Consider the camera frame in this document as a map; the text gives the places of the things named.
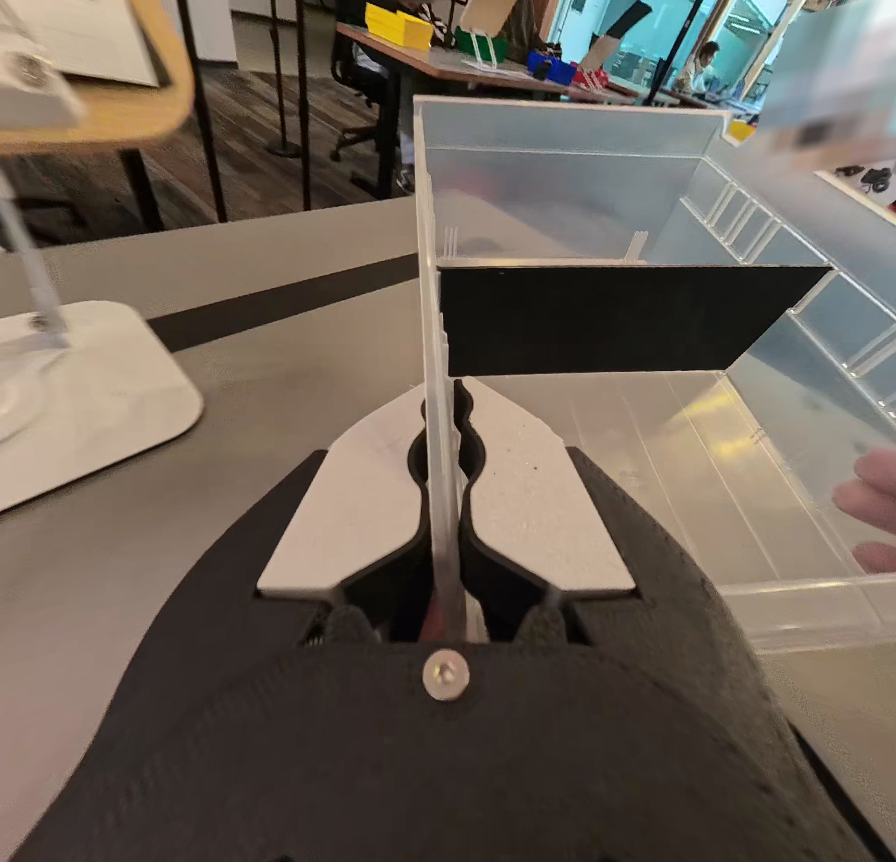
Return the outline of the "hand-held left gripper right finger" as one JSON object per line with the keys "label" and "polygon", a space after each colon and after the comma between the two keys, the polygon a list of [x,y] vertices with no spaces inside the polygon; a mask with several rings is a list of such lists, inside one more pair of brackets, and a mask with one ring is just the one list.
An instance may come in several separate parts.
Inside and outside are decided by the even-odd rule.
{"label": "hand-held left gripper right finger", "polygon": [[517,628],[546,604],[636,592],[564,441],[477,379],[455,382],[462,584],[487,628]]}

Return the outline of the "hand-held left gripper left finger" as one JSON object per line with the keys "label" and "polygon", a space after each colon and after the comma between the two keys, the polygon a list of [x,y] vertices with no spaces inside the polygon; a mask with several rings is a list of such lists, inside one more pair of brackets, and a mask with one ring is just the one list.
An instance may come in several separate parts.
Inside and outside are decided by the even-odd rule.
{"label": "hand-held left gripper left finger", "polygon": [[427,447],[424,400],[415,386],[331,444],[258,579],[260,595],[347,603],[372,625],[394,615],[428,534],[413,456]]}

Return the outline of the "clear plastic organizer box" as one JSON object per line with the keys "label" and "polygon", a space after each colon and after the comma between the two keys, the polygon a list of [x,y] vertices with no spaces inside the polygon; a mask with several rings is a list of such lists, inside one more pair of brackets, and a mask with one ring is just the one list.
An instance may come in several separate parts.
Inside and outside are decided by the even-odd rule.
{"label": "clear plastic organizer box", "polygon": [[[455,382],[578,448],[681,543],[761,653],[894,641],[894,537],[836,509],[894,449],[894,221],[787,170],[719,112],[420,97],[417,220],[438,573],[457,572]],[[829,265],[720,372],[452,376],[442,271]]]}

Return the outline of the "person's right hand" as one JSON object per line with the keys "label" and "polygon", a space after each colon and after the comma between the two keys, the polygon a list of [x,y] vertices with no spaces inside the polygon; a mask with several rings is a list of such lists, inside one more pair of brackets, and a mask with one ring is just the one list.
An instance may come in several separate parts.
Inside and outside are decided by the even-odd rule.
{"label": "person's right hand", "polygon": [[[854,476],[834,488],[836,509],[853,519],[895,536],[895,450],[874,448],[861,455]],[[895,547],[886,542],[861,542],[852,555],[869,574],[895,572]]]}

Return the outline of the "black flat bar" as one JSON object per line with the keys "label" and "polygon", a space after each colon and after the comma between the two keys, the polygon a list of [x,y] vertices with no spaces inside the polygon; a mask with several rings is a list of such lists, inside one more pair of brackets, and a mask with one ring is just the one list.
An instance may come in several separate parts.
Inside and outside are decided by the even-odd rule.
{"label": "black flat bar", "polygon": [[452,376],[728,370],[829,265],[442,271]]}

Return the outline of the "white document stand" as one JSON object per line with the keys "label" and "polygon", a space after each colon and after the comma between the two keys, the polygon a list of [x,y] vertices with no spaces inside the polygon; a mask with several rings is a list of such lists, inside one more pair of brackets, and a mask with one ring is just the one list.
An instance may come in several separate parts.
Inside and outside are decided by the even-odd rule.
{"label": "white document stand", "polygon": [[62,304],[2,175],[2,230],[31,310],[2,316],[2,512],[177,438],[203,398],[136,310]]}

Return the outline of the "black office chair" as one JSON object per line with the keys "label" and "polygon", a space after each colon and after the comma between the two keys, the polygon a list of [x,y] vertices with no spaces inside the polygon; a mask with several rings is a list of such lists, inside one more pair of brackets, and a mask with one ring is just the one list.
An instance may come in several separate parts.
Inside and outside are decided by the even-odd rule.
{"label": "black office chair", "polygon": [[[356,62],[354,42],[352,39],[336,32],[330,52],[330,75],[332,79],[356,96],[363,98],[368,107],[379,107],[385,100],[386,76],[375,70],[367,69]],[[343,129],[335,146],[330,151],[332,162],[342,161],[342,150],[361,143],[372,141],[377,153],[381,153],[383,143],[379,139],[379,123],[374,126]]]}

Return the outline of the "black stand legs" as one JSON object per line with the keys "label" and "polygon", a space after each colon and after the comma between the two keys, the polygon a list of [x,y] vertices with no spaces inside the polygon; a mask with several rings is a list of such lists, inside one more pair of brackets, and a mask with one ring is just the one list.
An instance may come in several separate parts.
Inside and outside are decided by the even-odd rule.
{"label": "black stand legs", "polygon": [[[200,131],[203,153],[207,166],[210,189],[213,197],[218,222],[229,220],[227,204],[218,167],[218,156],[215,147],[210,110],[206,99],[200,59],[196,50],[196,39],[188,0],[175,0],[176,12],[180,22],[181,33],[185,42],[185,50],[193,73],[194,114]],[[310,107],[308,100],[308,39],[305,18],[305,0],[295,0],[296,7],[296,46],[297,46],[297,81],[299,118],[299,142],[293,143],[287,138],[285,92],[283,87],[282,57],[279,40],[279,16],[277,0],[270,0],[271,33],[275,59],[275,77],[277,85],[278,113],[280,124],[279,140],[267,146],[267,152],[281,159],[298,159],[301,162],[302,205],[304,211],[312,209],[311,198],[311,157],[310,157]]]}

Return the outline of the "small blue plastic bin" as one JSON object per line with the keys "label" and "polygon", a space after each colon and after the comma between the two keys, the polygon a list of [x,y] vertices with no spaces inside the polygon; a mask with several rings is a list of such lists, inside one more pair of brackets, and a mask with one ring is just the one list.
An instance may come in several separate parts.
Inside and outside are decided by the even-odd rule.
{"label": "small blue plastic bin", "polygon": [[526,63],[526,69],[534,79],[564,87],[573,84],[578,72],[576,63],[565,62],[540,50],[532,50]]}

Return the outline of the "wooden work desk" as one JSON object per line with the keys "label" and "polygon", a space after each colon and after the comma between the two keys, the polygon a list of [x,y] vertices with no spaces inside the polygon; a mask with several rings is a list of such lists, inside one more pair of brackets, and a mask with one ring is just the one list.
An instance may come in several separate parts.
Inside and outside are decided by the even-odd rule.
{"label": "wooden work desk", "polygon": [[495,70],[481,70],[474,67],[468,58],[456,50],[437,47],[428,50],[405,48],[371,35],[365,28],[342,22],[336,24],[336,31],[339,37],[377,52],[388,62],[385,100],[379,105],[377,122],[376,180],[366,181],[357,174],[351,176],[351,182],[369,196],[373,196],[375,200],[387,200],[393,193],[400,81],[411,73],[427,76],[440,83],[463,85],[465,88],[485,88],[490,92],[500,89],[520,92],[540,102],[567,100],[577,104],[612,106],[631,106],[641,102],[639,96],[628,93],[620,84],[614,82],[609,83],[607,88],[598,87],[595,91],[590,91],[577,84],[563,86],[547,80],[537,80],[515,63]]}

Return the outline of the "green plastic bin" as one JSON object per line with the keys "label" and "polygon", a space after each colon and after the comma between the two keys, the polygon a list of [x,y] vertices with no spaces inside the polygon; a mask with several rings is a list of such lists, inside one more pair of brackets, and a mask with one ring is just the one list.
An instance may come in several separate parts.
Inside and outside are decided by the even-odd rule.
{"label": "green plastic bin", "polygon": [[498,66],[504,63],[509,48],[507,39],[503,37],[472,34],[460,27],[454,29],[454,41],[462,55],[486,66]]}

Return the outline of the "yellow plastic bin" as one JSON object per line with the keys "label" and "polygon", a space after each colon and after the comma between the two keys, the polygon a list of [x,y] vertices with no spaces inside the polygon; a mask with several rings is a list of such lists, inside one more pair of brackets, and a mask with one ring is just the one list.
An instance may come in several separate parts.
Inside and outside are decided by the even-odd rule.
{"label": "yellow plastic bin", "polygon": [[434,27],[430,22],[402,10],[388,10],[368,2],[364,23],[373,37],[410,50],[429,50]]}

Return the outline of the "printed instruction sheet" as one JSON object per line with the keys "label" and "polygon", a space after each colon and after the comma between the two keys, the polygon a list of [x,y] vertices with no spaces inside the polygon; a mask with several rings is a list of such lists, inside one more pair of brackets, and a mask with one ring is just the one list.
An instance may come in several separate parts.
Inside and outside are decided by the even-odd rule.
{"label": "printed instruction sheet", "polygon": [[2,0],[69,76],[156,88],[159,76],[129,0]]}

